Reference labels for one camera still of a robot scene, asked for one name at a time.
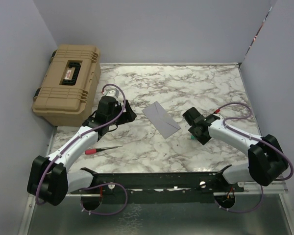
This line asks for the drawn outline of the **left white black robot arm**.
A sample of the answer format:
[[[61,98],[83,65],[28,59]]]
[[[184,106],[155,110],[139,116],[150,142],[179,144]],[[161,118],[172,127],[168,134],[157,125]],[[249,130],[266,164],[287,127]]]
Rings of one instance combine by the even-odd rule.
[[[84,121],[77,133],[61,148],[46,157],[34,159],[27,192],[35,196],[36,204],[59,205],[66,194],[84,189],[93,193],[98,189],[98,180],[91,170],[82,169],[69,173],[73,163],[84,151],[97,143],[111,125],[119,126],[133,122],[136,114],[128,100],[119,103],[113,96],[103,96],[93,116]]]

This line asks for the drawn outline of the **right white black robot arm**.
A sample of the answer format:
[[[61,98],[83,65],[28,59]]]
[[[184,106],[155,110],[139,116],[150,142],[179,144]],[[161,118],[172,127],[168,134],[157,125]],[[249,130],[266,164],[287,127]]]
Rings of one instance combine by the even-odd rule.
[[[238,182],[256,182],[268,186],[288,169],[289,163],[274,136],[262,137],[242,131],[226,124],[225,118],[218,112],[216,110],[205,117],[192,107],[183,114],[190,126],[188,131],[200,144],[205,145],[210,139],[217,139],[248,158],[246,164],[229,165],[216,174],[215,185],[218,190],[227,191]]]

